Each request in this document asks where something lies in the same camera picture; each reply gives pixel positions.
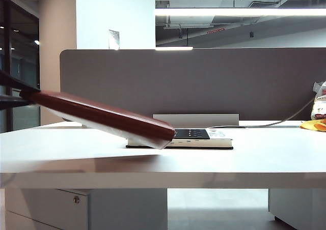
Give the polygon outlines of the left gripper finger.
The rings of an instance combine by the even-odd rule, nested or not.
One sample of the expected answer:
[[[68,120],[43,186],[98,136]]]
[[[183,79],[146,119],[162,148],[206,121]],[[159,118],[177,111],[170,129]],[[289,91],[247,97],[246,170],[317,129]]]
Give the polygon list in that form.
[[[24,100],[19,97],[8,96],[8,95],[1,95],[1,103],[0,103],[0,110],[14,108],[14,107],[21,107],[27,106],[31,104],[31,101]]]
[[[5,87],[11,87],[15,89],[19,89],[21,91],[27,92],[40,92],[41,90],[35,87],[28,85],[27,83],[12,77],[7,72],[0,70],[1,76],[1,85]]]

